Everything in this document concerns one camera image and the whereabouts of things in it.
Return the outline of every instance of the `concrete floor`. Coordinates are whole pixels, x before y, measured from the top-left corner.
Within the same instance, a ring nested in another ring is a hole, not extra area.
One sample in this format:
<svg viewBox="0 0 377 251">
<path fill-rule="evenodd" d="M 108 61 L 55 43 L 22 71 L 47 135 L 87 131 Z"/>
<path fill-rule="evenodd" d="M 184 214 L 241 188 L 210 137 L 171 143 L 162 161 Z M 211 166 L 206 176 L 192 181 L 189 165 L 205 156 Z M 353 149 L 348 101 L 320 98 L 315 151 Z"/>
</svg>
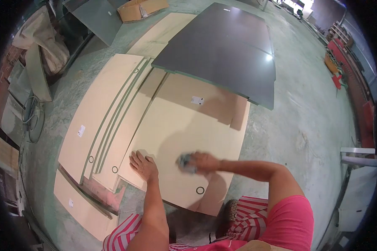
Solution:
<svg viewBox="0 0 377 251">
<path fill-rule="evenodd" d="M 45 107 L 45 128 L 35 145 L 27 145 L 26 190 L 40 226 L 61 250 L 100 250 L 102 244 L 83 229 L 53 195 L 57 161 L 63 138 L 86 90 L 115 53 L 170 12 L 198 14 L 213 0 L 168 0 L 170 7 L 143 21 L 123 24 L 109 48 L 77 58 L 51 87 L 54 100 Z M 325 49 L 303 23 L 269 3 L 266 11 L 234 0 L 217 1 L 266 20 L 275 51 L 275 108 L 251 105 L 241 160 L 266 160 L 287 166 L 309 199 L 315 219 L 312 250 L 330 220 L 340 191 L 343 171 L 340 147 L 353 147 L 352 110 L 344 89 L 335 88 L 324 65 Z M 267 198 L 268 185 L 235 175 L 226 200 L 241 195 Z M 141 212 L 144 193 L 128 185 L 119 211 L 123 217 Z M 203 245 L 213 231 L 215 217 L 165 205 L 179 243 Z"/>
</svg>

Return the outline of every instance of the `label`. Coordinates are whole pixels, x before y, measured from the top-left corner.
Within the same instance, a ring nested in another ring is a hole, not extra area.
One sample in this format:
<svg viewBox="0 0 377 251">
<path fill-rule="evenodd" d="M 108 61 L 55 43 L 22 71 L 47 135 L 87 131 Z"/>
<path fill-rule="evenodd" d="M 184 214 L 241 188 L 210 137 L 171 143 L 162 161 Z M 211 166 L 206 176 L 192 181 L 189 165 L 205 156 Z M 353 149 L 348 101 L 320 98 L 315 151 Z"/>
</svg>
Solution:
<svg viewBox="0 0 377 251">
<path fill-rule="evenodd" d="M 81 125 L 80 130 L 78 131 L 78 136 L 81 138 L 85 131 L 85 126 Z"/>
<path fill-rule="evenodd" d="M 203 105 L 203 103 L 204 103 L 204 99 L 203 99 L 203 98 L 200 98 L 200 97 L 193 96 L 193 97 L 191 98 L 191 103 L 193 103 L 193 104 Z"/>
</svg>

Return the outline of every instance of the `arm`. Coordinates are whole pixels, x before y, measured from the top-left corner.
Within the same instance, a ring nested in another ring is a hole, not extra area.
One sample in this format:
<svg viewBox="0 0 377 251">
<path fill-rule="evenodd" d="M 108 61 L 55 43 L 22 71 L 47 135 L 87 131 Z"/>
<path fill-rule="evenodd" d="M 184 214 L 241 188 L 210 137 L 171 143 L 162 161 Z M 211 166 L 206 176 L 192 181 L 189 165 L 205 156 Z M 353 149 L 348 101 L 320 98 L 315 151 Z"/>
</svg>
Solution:
<svg viewBox="0 0 377 251">
<path fill-rule="evenodd" d="M 127 251 L 166 251 L 169 248 L 169 227 L 159 190 L 158 169 L 151 157 L 137 151 L 131 153 L 130 166 L 147 182 L 141 229 L 131 240 Z"/>
<path fill-rule="evenodd" d="M 267 161 L 218 160 L 210 154 L 194 153 L 192 164 L 199 171 L 225 171 L 240 174 L 257 181 L 268 182 L 268 212 L 282 199 L 292 195 L 303 195 L 303 191 L 290 171 L 283 165 Z"/>
</svg>

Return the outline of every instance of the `woman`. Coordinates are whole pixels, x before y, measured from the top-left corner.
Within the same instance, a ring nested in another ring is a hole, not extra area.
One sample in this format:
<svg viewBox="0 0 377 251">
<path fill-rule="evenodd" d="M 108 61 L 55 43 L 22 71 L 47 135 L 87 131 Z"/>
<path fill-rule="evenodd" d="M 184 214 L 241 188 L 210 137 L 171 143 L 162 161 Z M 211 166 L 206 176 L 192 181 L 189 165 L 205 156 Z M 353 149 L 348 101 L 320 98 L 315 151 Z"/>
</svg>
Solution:
<svg viewBox="0 0 377 251">
<path fill-rule="evenodd" d="M 130 166 L 147 182 L 144 213 L 131 214 L 103 242 L 103 250 L 180 251 L 180 250 L 310 250 L 314 219 L 289 170 L 266 161 L 218 160 L 208 153 L 191 155 L 197 171 L 225 171 L 269 183 L 268 199 L 242 196 L 229 201 L 226 224 L 216 232 L 211 244 L 190 247 L 169 244 L 169 227 L 159 190 L 158 169 L 151 157 L 132 152 Z"/>
</svg>

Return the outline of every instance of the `cardboard box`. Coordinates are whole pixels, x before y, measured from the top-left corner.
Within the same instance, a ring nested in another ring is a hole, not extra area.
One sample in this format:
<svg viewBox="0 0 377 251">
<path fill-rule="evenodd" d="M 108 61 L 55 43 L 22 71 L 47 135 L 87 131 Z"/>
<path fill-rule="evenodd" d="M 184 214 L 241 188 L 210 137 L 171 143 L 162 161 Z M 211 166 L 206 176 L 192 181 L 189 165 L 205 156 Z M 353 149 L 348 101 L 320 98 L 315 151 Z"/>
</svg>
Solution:
<svg viewBox="0 0 377 251">
<path fill-rule="evenodd" d="M 141 20 L 157 10 L 167 8 L 167 0 L 132 0 L 120 6 L 117 11 L 123 22 Z"/>
</svg>

